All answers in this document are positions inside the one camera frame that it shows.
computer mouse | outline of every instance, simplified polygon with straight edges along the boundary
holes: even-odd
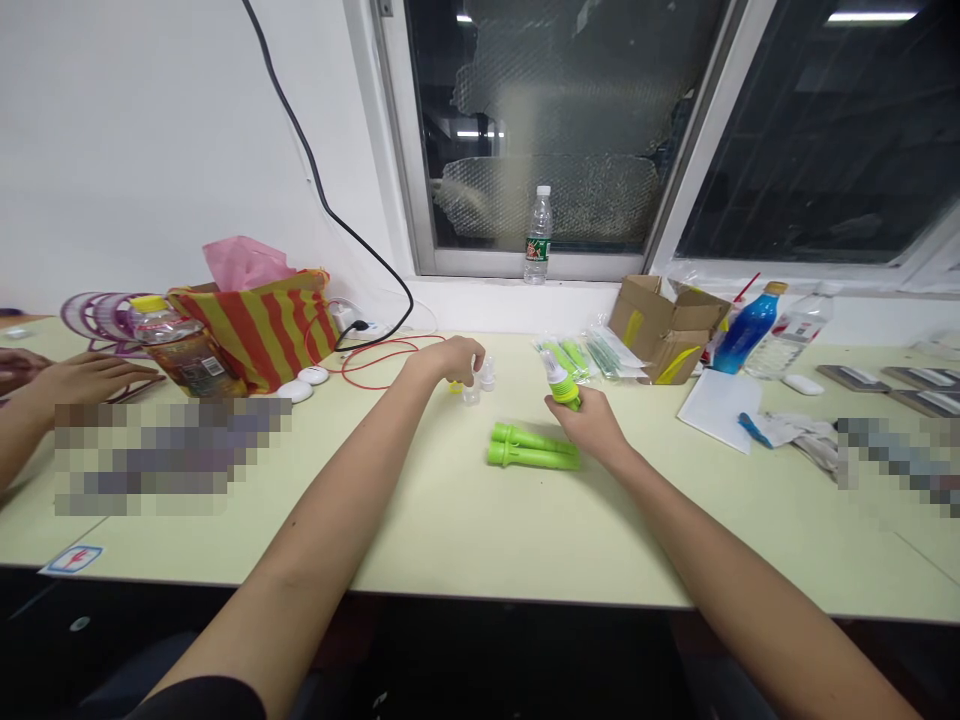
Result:
[[[822,395],[823,386],[815,383],[803,375],[787,375],[783,378],[783,384],[791,387],[802,395]]]
[[[290,398],[294,404],[303,402],[313,395],[313,388],[303,380],[291,380],[277,388],[277,397]]]
[[[320,383],[324,383],[329,377],[330,373],[327,371],[327,369],[322,368],[319,365],[304,368],[297,373],[297,380],[303,380],[303,382],[310,383],[311,385],[319,385]]]

dark window glass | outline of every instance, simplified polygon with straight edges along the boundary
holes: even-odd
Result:
[[[960,194],[960,3],[781,0],[677,254],[895,263]]]
[[[436,246],[640,252],[723,0],[409,0]]]

white wall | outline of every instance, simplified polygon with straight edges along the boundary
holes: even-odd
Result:
[[[607,283],[412,279],[366,0],[254,6],[331,205],[441,329],[575,329],[610,310]],[[403,311],[392,278],[320,211],[239,0],[0,0],[0,98],[0,306],[56,312],[86,290],[203,282],[201,246],[245,234],[326,267],[333,294],[376,320]],[[906,343],[957,307],[844,298],[826,337]]]

sleeve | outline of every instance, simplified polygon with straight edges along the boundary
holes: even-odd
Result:
[[[127,720],[266,720],[263,703],[246,683],[229,677],[198,677],[178,682],[154,695]]]

blue bottle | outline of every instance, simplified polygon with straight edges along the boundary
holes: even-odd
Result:
[[[763,295],[747,305],[733,321],[727,336],[713,356],[713,369],[736,375],[750,352],[777,320],[777,300],[787,289],[786,283],[769,282]]]

